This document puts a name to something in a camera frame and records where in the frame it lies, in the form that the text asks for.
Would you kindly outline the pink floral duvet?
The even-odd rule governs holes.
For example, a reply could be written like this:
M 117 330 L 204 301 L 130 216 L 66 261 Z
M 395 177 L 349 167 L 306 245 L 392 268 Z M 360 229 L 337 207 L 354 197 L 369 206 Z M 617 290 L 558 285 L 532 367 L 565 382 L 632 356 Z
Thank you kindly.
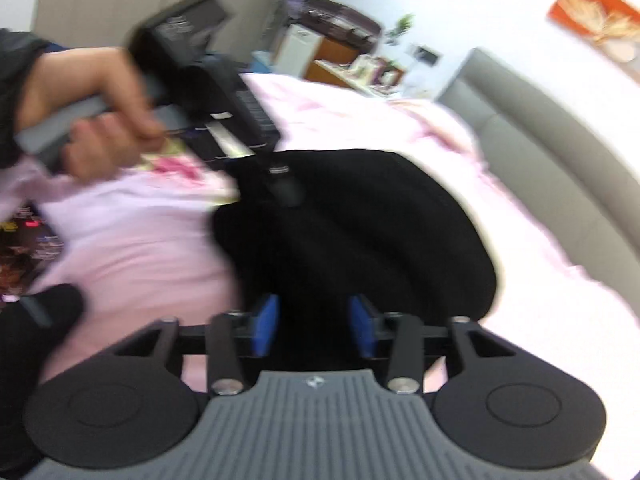
M 476 136 L 426 101 L 386 104 L 289 76 L 247 84 L 296 150 L 366 148 L 396 153 L 438 182 L 480 232 L 498 274 L 488 330 L 590 385 L 608 403 L 639 383 L 639 321 L 594 280 L 487 166 Z M 1 212 L 34 200 L 64 242 L 35 289 L 73 283 L 84 319 L 44 367 L 53 378 L 117 339 L 167 315 L 198 324 L 236 307 L 239 284 L 206 228 L 265 178 L 245 158 L 209 171 L 168 148 L 112 180 L 50 177 L 31 159 L 1 174 Z

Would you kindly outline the white cabinet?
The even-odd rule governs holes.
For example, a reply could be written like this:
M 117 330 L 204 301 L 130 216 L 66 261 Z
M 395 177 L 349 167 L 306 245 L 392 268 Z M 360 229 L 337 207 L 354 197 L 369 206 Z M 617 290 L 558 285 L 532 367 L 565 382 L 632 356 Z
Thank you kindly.
M 291 25 L 274 55 L 272 70 L 277 74 L 303 78 L 323 39 L 318 32 L 305 26 Z

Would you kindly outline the orange wall painting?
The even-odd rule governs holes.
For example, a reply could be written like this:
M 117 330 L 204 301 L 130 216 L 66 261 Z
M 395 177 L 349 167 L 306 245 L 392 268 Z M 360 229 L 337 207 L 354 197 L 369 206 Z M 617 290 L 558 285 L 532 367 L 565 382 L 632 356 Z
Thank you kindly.
M 548 19 L 639 82 L 639 11 L 625 0 L 554 0 Z

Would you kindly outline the grey padded headboard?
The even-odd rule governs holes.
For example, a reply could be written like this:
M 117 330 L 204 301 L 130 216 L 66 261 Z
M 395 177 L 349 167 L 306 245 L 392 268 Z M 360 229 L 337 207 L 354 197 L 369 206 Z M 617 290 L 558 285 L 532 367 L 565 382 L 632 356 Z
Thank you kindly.
M 480 140 L 490 172 L 592 278 L 639 303 L 639 179 L 563 105 L 474 49 L 439 104 Z

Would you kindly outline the wooden dresser with cosmetics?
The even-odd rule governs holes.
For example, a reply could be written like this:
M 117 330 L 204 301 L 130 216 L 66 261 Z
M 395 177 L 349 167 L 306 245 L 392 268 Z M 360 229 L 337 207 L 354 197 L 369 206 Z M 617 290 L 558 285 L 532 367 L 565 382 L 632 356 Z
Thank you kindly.
M 386 98 L 399 90 L 406 73 L 397 63 L 377 55 L 358 55 L 347 63 L 318 56 L 309 64 L 304 79 Z

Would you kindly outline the small potted plant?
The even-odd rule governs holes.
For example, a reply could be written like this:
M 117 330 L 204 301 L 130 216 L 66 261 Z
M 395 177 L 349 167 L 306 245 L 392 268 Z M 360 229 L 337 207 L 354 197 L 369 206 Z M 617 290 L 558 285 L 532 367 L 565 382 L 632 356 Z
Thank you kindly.
M 413 15 L 403 15 L 396 24 L 385 33 L 385 43 L 389 46 L 398 46 L 400 40 L 412 29 Z

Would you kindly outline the black pants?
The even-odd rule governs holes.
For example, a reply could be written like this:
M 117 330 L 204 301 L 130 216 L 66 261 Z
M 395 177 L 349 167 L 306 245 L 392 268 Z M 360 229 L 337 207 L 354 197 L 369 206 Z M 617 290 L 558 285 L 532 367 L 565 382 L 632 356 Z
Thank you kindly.
M 371 150 L 277 154 L 300 200 L 281 204 L 255 157 L 229 162 L 239 199 L 210 219 L 238 280 L 244 307 L 279 298 L 267 370 L 354 370 L 359 356 L 348 302 L 442 326 L 479 320 L 498 288 L 494 263 L 463 208 L 436 180 L 396 153 Z

